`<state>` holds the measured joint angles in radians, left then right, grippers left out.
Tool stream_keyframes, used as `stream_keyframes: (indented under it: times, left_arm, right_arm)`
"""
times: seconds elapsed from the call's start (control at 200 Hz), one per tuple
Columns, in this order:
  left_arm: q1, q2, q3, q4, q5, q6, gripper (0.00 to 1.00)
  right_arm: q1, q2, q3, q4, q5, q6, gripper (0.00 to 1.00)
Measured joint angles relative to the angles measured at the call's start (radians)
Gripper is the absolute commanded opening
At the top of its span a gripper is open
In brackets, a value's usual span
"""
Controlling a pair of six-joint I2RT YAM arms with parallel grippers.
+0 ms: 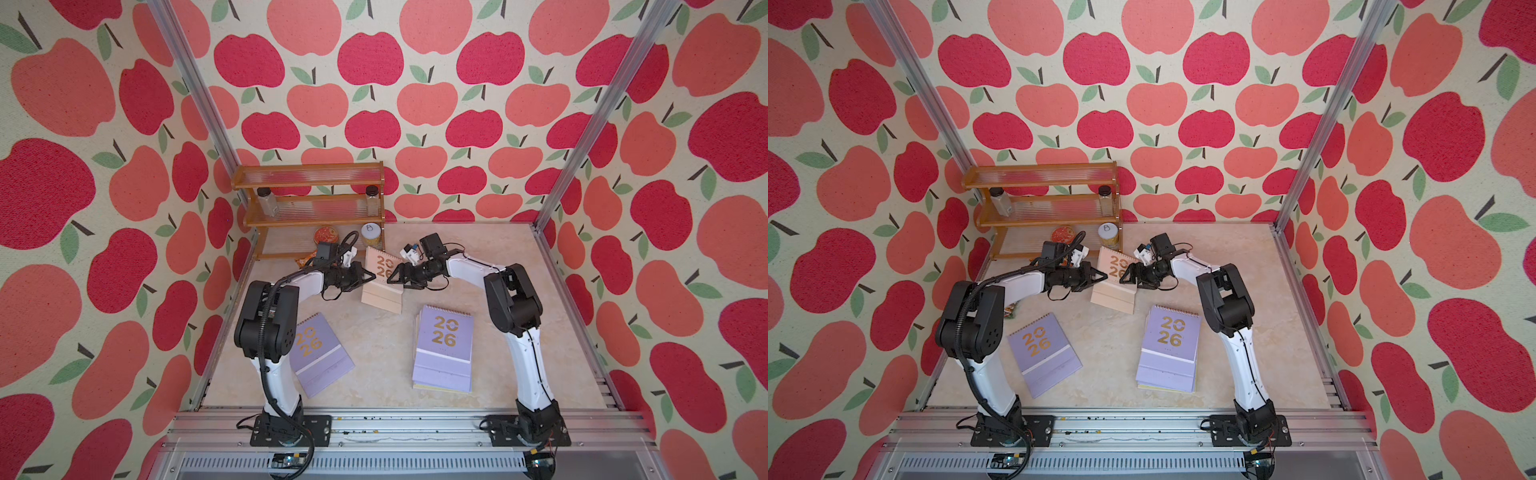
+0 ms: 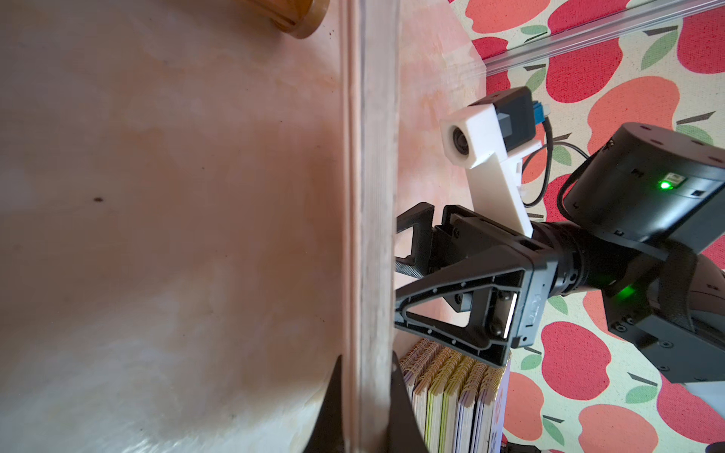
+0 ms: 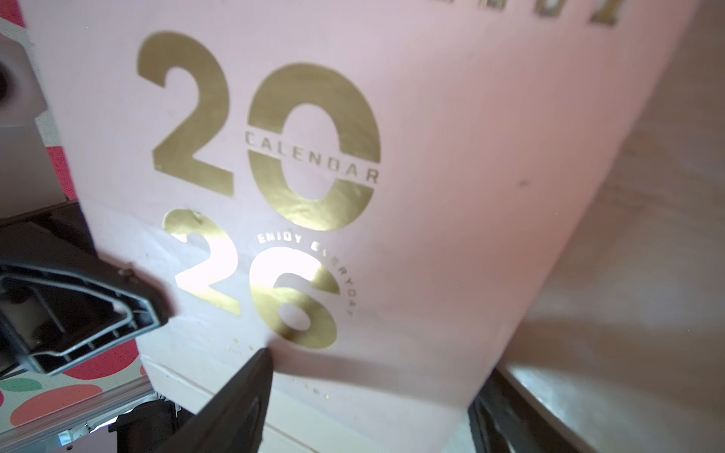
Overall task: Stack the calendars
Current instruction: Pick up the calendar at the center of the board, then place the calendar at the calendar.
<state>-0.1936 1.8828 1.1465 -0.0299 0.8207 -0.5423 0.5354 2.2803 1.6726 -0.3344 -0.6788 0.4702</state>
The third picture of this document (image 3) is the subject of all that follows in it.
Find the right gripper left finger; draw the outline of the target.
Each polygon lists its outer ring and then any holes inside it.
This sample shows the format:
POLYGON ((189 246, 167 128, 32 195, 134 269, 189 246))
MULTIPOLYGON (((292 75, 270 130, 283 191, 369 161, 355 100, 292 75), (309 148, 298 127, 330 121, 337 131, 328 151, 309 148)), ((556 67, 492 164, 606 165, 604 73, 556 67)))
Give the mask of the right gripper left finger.
POLYGON ((274 366, 263 348, 195 417, 157 450, 167 453, 256 453, 262 444, 274 366))

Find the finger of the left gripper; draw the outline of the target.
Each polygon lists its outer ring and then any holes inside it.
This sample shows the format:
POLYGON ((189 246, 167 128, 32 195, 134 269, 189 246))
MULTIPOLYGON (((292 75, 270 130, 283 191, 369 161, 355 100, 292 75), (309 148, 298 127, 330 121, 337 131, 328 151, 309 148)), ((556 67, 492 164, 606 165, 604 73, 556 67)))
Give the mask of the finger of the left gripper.
POLYGON ((1 373, 57 375, 164 326, 164 294, 30 223, 1 230, 1 373))

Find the pink calendar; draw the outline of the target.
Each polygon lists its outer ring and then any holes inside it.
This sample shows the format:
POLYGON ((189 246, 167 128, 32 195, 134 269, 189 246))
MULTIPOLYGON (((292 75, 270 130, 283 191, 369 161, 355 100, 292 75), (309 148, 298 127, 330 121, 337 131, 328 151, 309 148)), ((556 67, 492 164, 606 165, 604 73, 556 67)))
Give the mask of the pink calendar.
POLYGON ((191 411, 273 388, 438 452, 500 359, 695 1, 24 1, 99 255, 191 411))

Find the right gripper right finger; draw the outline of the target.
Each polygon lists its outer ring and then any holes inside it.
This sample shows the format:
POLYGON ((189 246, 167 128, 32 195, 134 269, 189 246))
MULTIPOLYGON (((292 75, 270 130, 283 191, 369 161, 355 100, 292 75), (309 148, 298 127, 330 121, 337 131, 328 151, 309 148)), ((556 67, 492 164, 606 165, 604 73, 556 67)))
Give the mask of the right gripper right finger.
POLYGON ((468 408, 475 451, 592 452, 573 430, 495 368, 468 408))

